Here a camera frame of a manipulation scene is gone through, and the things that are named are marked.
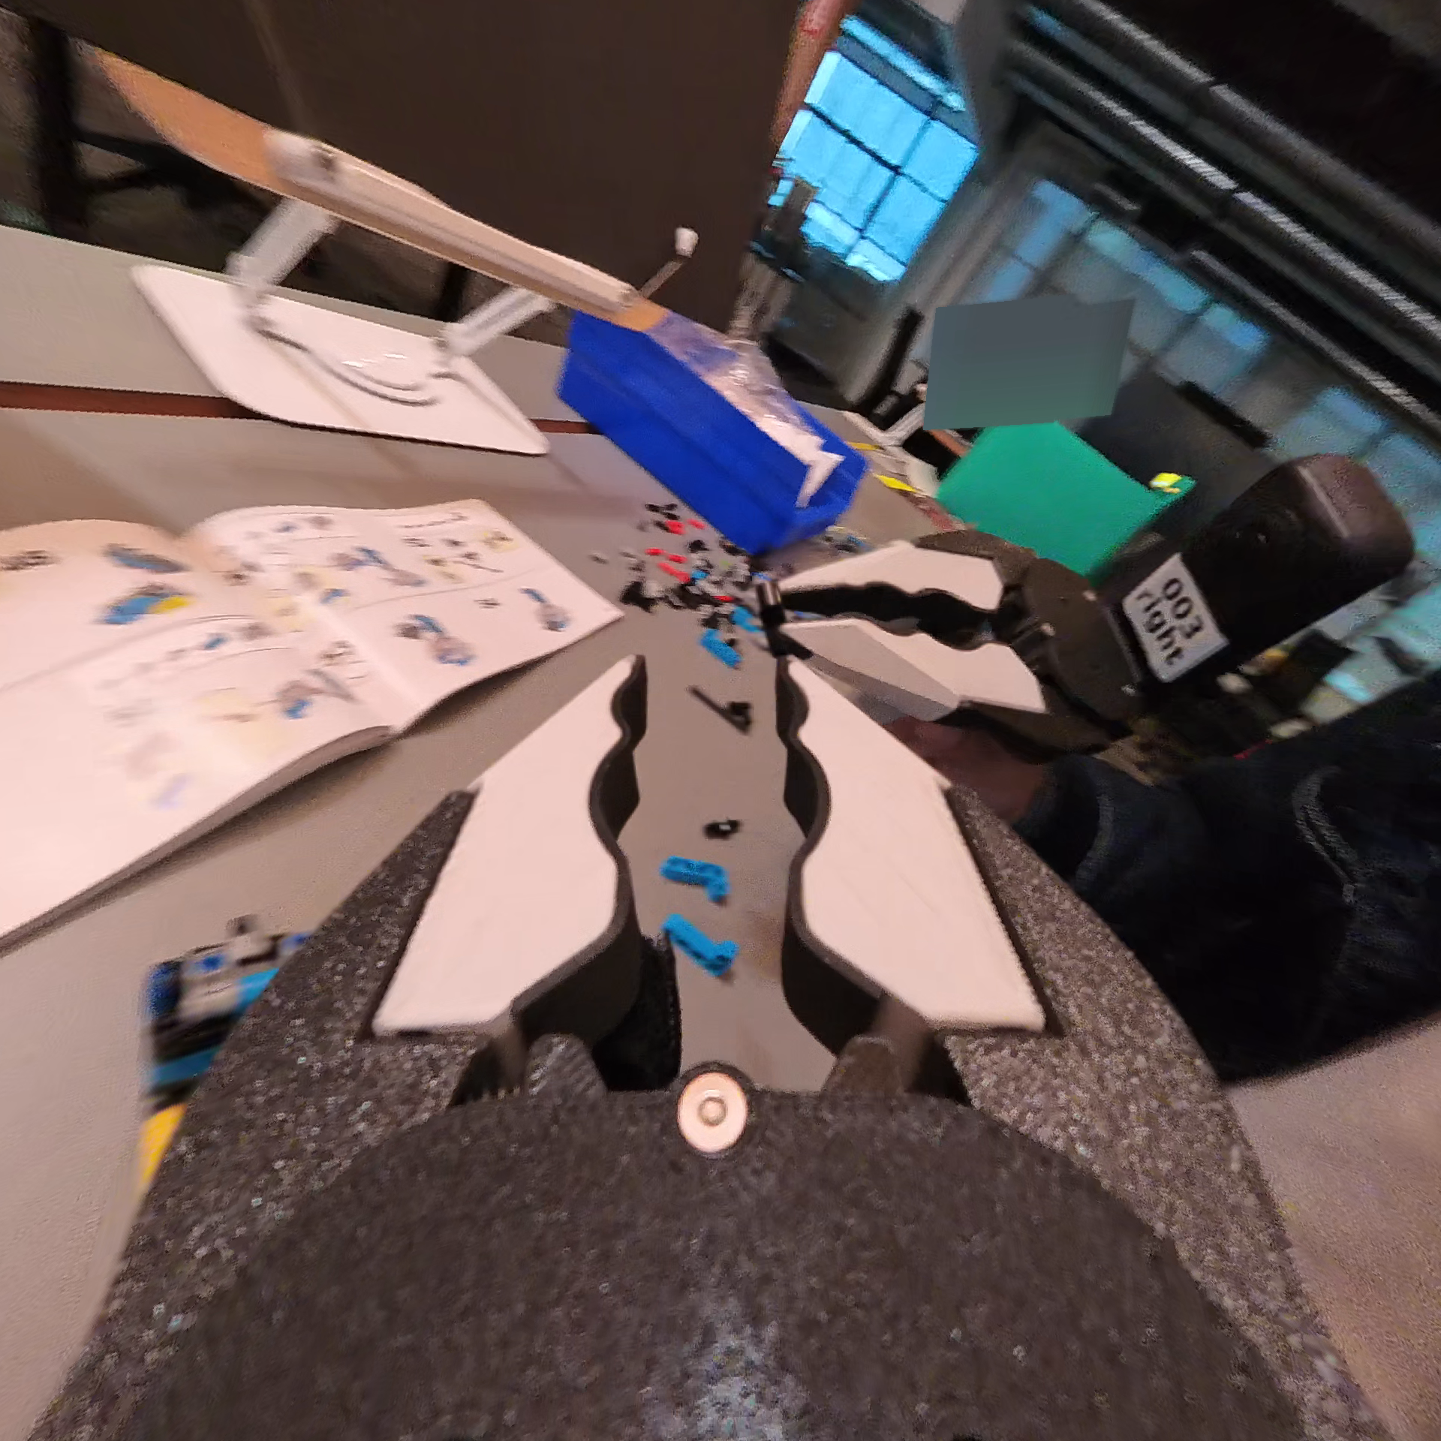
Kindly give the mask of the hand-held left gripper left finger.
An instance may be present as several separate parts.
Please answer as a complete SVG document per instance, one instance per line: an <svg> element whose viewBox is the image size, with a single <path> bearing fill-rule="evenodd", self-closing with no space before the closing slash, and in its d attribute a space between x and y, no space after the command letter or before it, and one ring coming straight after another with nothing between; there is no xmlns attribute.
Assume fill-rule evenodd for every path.
<svg viewBox="0 0 1441 1441"><path fill-rule="evenodd" d="M640 986L620 838L640 799L647 667L613 663L470 785L373 1015L376 1032L609 1032Z"/></svg>

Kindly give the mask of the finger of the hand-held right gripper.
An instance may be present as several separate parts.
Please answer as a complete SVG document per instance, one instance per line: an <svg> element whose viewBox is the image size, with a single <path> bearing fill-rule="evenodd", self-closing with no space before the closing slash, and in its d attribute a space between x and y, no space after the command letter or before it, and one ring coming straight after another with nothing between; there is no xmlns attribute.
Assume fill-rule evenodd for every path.
<svg viewBox="0 0 1441 1441"><path fill-rule="evenodd" d="M813 669L873 696L901 715L942 722L964 708L1023 715L1048 708L1043 687L1007 645L958 648L925 633L897 634L868 619L789 621L781 634Z"/></svg>
<svg viewBox="0 0 1441 1441"><path fill-rule="evenodd" d="M1006 581L994 559L918 542L856 552L798 571L781 583L788 609L825 617L923 617L932 610L994 614L1004 591Z"/></svg>

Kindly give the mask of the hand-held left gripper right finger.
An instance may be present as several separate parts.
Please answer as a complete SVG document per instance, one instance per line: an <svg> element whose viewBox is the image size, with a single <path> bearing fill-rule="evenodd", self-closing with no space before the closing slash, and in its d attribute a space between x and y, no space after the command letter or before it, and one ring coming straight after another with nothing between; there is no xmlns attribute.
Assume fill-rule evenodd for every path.
<svg viewBox="0 0 1441 1441"><path fill-rule="evenodd" d="M810 1032L887 1005L930 1032L1045 1032L1028 953L949 784L801 660L776 687L784 802L783 989Z"/></svg>

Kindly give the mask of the pile of small brick parts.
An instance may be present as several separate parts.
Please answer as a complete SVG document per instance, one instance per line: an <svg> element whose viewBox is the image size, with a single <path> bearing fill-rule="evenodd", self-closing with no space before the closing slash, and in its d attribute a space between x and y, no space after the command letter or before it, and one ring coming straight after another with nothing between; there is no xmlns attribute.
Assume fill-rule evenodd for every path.
<svg viewBox="0 0 1441 1441"><path fill-rule="evenodd" d="M614 557L625 571L623 607L644 614L669 607L693 615L707 638L762 631L762 586L796 573L795 554L844 561L875 543L844 523L781 523L772 538L743 540L681 501L644 501L637 540Z"/></svg>

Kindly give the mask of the blue yellow brick assembly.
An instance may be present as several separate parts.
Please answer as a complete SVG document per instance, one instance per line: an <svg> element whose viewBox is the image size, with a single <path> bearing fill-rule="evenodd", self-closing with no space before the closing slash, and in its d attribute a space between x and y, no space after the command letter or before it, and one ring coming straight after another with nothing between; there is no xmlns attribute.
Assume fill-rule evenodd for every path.
<svg viewBox="0 0 1441 1441"><path fill-rule="evenodd" d="M150 969L141 989L138 1197L151 1188L189 1099L223 1043L311 936L311 926L270 929L256 914L240 914L227 921L218 940Z"/></svg>

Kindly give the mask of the person's right forearm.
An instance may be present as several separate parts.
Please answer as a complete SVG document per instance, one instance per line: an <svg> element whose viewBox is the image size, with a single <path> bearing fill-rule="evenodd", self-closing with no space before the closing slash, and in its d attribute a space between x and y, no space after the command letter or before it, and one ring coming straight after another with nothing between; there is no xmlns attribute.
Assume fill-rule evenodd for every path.
<svg viewBox="0 0 1441 1441"><path fill-rule="evenodd" d="M1048 766L1018 835L1134 953L1225 1084L1440 1007L1440 679L1148 785Z"/></svg>

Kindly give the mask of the grey desk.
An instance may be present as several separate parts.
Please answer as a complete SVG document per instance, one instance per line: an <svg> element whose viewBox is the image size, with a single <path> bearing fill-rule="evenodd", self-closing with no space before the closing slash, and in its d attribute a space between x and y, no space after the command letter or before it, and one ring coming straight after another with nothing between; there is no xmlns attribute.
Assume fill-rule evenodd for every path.
<svg viewBox="0 0 1441 1441"><path fill-rule="evenodd" d="M566 566L613 590L652 478L554 398L561 353L499 339L487 374L554 427L542 458L371 442L244 420L132 283L134 259L4 229L4 528L52 518L187 530L220 511L318 501L400 507L489 499ZM831 1056L781 991L786 881L800 845L781 797L767 657L731 686L697 626L621 622L340 761L4 953L4 1437L28 1437L96 1321L138 1209L139 991L151 964L230 917L316 926L453 787L475 778L614 660L645 653L640 806L623 845L654 929L692 914L736 940L729 981L681 965L685 1060L767 1087L819 1089ZM688 686L752 705L750 732ZM735 818L714 840L704 823ZM659 874L673 856L729 871L724 904ZM1234 1091L1302 1281L1397 1437L1438 1437L1438 1025L1323 1068Z"/></svg>

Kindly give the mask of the person's right hand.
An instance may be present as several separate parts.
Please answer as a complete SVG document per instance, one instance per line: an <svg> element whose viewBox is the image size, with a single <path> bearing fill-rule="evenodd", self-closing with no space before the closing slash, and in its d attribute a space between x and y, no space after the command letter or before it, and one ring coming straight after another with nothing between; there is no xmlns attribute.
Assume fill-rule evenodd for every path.
<svg viewBox="0 0 1441 1441"><path fill-rule="evenodd" d="M973 792L1006 823L1023 820L1048 782L1047 765L1024 761L978 727L899 715L885 729L947 784Z"/></svg>

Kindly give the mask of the green flat panel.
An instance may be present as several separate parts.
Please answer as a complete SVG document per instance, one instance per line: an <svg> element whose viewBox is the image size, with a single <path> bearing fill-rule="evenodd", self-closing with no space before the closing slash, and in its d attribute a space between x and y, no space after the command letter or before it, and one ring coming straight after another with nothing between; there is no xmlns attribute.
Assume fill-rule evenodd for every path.
<svg viewBox="0 0 1441 1441"><path fill-rule="evenodd" d="M1052 422L980 430L935 499L961 523L1098 581L1194 485L1182 473L1134 480Z"/></svg>

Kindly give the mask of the clear parts bag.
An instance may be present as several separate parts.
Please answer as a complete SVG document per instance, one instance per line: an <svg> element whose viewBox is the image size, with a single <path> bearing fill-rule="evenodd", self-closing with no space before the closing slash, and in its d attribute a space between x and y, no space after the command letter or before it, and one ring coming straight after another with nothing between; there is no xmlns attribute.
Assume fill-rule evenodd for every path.
<svg viewBox="0 0 1441 1441"><path fill-rule="evenodd" d="M803 463L805 476L798 482L795 506L807 509L836 471L841 454L825 447L812 416L784 389L760 346L674 312L654 326L652 338L769 440Z"/></svg>

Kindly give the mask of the blue plastic bin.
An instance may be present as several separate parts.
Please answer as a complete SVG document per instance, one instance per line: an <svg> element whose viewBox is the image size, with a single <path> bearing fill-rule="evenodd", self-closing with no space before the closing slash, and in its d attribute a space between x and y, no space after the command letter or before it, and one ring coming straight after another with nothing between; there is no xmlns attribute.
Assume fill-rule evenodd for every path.
<svg viewBox="0 0 1441 1441"><path fill-rule="evenodd" d="M575 312L558 398L726 540L760 554L820 535L851 507L867 458L808 411L834 468L801 499L808 461L668 350L652 329Z"/></svg>

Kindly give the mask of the open instruction booklet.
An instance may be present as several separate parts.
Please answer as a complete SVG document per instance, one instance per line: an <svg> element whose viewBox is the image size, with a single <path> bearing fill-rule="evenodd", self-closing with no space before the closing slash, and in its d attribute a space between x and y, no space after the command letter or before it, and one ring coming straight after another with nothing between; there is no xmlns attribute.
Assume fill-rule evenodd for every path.
<svg viewBox="0 0 1441 1441"><path fill-rule="evenodd" d="M621 621L479 499L2 535L2 936Z"/></svg>

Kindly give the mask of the large window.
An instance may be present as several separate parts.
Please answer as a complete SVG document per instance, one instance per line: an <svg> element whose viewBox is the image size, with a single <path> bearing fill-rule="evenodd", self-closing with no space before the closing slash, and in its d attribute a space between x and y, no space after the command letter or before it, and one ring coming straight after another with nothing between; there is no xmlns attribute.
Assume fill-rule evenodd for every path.
<svg viewBox="0 0 1441 1441"><path fill-rule="evenodd" d="M805 241L894 283L978 159L961 87L868 25L848 24L779 144L769 209L807 187Z"/></svg>

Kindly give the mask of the white laptop stand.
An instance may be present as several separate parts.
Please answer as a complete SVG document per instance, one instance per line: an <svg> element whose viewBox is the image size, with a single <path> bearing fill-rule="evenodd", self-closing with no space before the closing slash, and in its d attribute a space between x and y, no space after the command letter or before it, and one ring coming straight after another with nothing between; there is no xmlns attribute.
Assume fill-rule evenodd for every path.
<svg viewBox="0 0 1441 1441"><path fill-rule="evenodd" d="M644 286L472 219L431 192L333 145L268 125L240 142L282 200L222 276L138 264L143 298L208 382L263 418L381 439L542 456L548 435L479 368L496 338L554 308L649 319L652 295L697 250L674 229L673 257ZM345 224L503 283L427 336L393 322L283 298L282 284Z"/></svg>

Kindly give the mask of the dark flat panel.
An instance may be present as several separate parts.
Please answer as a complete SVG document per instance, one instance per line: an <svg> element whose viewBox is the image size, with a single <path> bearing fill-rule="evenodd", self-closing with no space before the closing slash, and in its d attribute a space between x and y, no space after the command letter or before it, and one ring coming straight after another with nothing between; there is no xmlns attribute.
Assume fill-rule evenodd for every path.
<svg viewBox="0 0 1441 1441"><path fill-rule="evenodd" d="M723 329L774 157L798 5L781 1L19 3L102 51L165 139L295 192L288 132L628 283L676 228L661 303Z"/></svg>

